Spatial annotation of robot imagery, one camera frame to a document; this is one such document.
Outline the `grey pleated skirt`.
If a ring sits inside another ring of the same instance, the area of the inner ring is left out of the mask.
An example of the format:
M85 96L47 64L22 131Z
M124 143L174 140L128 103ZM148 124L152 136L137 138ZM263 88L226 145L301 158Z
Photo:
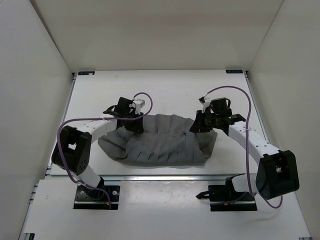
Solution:
M147 115L143 133L118 128L97 142L105 154L140 167L202 166L212 156L217 132L190 132L194 121L178 115Z

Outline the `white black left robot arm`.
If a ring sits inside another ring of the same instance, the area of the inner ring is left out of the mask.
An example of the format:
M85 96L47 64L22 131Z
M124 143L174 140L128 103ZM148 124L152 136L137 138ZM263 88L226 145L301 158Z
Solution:
M101 117L67 120L58 129L52 163L65 170L74 183L81 184L89 198L109 201L103 178L89 166L91 145L117 129L143 133L144 106L143 99L120 97L117 105L109 107Z

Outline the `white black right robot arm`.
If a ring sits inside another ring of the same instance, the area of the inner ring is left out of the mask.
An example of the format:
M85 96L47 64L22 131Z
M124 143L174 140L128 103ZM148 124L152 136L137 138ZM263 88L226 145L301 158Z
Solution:
M296 157L292 151L282 151L263 139L248 126L243 116L232 113L229 99L223 97L210 100L201 97L199 102L203 108L197 110L190 132L208 133L214 129L222 130L240 144L258 166L257 173L228 179L228 185L224 187L226 198L236 200L242 192L253 192L270 200L300 188Z

